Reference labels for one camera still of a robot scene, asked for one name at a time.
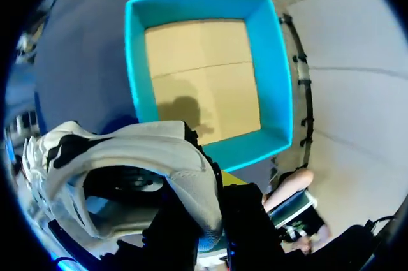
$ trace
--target wire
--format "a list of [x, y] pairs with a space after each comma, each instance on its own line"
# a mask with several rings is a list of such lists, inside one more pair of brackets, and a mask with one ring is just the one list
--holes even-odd
[[383, 221], [387, 221], [387, 220], [394, 220], [395, 216], [386, 216], [386, 217], [382, 217], [380, 219], [377, 219], [374, 221], [374, 225], [376, 225], [377, 223], [383, 222]]
[[386, 216], [386, 217], [379, 218], [375, 221], [368, 220], [367, 223], [365, 224], [365, 227], [368, 228], [371, 232], [373, 232], [378, 223], [383, 222], [383, 221], [391, 221], [394, 219], [395, 219], [395, 216]]

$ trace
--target white shoe upper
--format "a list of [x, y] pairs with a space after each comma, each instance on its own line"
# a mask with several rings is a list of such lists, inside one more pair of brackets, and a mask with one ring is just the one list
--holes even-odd
[[182, 121], [133, 124], [107, 135], [94, 135], [69, 121], [38, 140], [31, 138], [24, 146], [23, 166], [47, 214], [53, 216], [53, 204], [62, 201], [71, 217], [98, 238], [134, 232], [100, 223], [89, 213], [83, 189], [87, 173], [122, 165], [161, 175], [203, 229], [200, 249], [210, 249], [222, 231], [217, 183], [210, 163], [184, 140], [184, 133]]

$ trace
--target yellow part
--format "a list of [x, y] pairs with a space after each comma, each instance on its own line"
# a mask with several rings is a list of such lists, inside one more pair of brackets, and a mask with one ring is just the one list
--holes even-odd
[[225, 171], [221, 171], [221, 175], [222, 175], [222, 184], [224, 186], [228, 186], [231, 184], [236, 184], [236, 185], [245, 185], [248, 184], [246, 182], [244, 182], [243, 180], [240, 180], [238, 177], [234, 177], [232, 174], [225, 172]]
[[145, 37], [162, 121], [186, 121], [201, 145], [260, 129], [244, 22], [177, 22], [147, 29]]

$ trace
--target blue box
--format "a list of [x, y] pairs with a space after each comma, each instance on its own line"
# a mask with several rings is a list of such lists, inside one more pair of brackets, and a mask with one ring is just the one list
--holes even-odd
[[241, 19], [247, 26], [258, 90], [261, 129], [205, 145], [227, 172], [287, 149], [293, 137], [289, 63], [272, 0], [130, 0], [125, 12], [126, 62], [140, 122], [158, 121], [147, 62], [145, 30], [170, 22]]

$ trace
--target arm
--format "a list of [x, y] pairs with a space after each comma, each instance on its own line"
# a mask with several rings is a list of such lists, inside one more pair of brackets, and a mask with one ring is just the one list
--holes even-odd
[[324, 246], [329, 241], [329, 239], [332, 237], [332, 232], [330, 231], [327, 224], [322, 225], [322, 227], [320, 227], [319, 231], [317, 232], [317, 236], [318, 236], [318, 240], [312, 241], [313, 251], [316, 251], [322, 246]]
[[288, 176], [282, 184], [264, 202], [263, 207], [269, 212], [274, 207], [281, 204], [293, 196], [296, 192], [307, 188], [313, 181], [313, 172], [308, 169], [301, 169]]

